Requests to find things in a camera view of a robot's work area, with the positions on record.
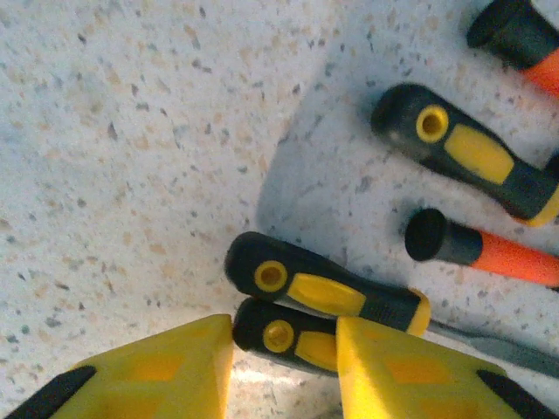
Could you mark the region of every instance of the black and yellow handle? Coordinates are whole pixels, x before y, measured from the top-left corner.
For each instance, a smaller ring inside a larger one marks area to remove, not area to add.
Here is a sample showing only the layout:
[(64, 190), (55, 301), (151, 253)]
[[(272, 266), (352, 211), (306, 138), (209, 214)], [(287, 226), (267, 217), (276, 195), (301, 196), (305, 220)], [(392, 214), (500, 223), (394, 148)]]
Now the black and yellow handle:
[(248, 298), (233, 322), (233, 340), (244, 351), (287, 367), (337, 374), (333, 319)]
[(359, 316), (421, 335), (429, 326), (429, 300), (417, 291), (376, 284), (293, 244), (249, 231), (225, 258), (237, 289), (271, 302), (329, 316)]
[(424, 86), (392, 87), (371, 126), (415, 161), (480, 189), (528, 225), (559, 214), (559, 179), (522, 161), (496, 134)]

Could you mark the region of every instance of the white speckled surface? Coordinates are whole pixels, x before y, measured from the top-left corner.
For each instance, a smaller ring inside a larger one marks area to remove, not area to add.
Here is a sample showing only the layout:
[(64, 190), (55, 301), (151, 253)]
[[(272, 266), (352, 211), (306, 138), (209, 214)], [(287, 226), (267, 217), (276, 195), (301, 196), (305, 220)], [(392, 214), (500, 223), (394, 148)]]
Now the white speckled surface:
[[(546, 162), (559, 102), (466, 48), (487, 2), (235, 3), (0, 1), (0, 414), (91, 354), (233, 314), (222, 263), (244, 230), (556, 353), (556, 293), (414, 264), (400, 234), (427, 205), (555, 253), (559, 226), (521, 227), (367, 124), (385, 89), (421, 82)], [(559, 409), (556, 381), (506, 367)], [(334, 379), (235, 353), (229, 417), (334, 419), (339, 401)]]

